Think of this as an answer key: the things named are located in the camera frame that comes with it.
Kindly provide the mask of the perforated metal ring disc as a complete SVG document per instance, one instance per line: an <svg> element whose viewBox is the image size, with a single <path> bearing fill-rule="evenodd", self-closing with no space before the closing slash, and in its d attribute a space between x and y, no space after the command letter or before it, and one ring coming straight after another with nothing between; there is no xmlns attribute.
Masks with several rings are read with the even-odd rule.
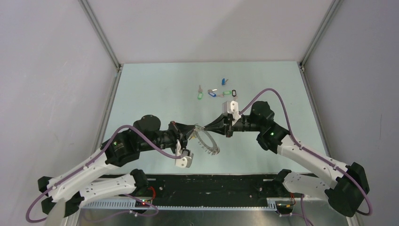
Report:
<svg viewBox="0 0 399 226"><path fill-rule="evenodd" d="M200 147L205 150L209 155L218 155L220 153L220 148L212 135L204 130L204 127L199 124L195 124L195 128L189 140L196 140Z"/></svg>

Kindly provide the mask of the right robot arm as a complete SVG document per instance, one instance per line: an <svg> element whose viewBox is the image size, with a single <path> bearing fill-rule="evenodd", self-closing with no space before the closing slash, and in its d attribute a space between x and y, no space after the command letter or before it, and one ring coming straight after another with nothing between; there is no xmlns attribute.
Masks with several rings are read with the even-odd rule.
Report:
<svg viewBox="0 0 399 226"><path fill-rule="evenodd" d="M238 103L225 102L224 112L204 127L205 131L232 137L234 132L258 132L256 138L266 151L286 157L309 170L312 177L283 169L276 177L273 190L280 197L302 193L329 203L346 217L353 217L369 193L365 169L353 162L348 165L304 147L292 133L274 121L274 112L265 101L252 104L249 115L238 112Z"/></svg>

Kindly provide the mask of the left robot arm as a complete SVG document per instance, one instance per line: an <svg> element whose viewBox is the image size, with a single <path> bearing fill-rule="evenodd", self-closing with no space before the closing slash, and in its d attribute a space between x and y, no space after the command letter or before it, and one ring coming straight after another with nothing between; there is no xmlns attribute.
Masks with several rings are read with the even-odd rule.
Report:
<svg viewBox="0 0 399 226"><path fill-rule="evenodd" d="M116 195L147 194L149 183L141 169L115 179L97 181L104 174L138 160L142 152L158 151L174 159L176 166L188 168L193 154L186 146L195 125L171 121L167 130L160 130L160 126L158 117L145 115L133 125L119 127L90 157L68 172L55 178L41 177L38 187L46 197L41 201L42 212L49 214L60 200L64 200L64 216L67 217L93 201Z"/></svg>

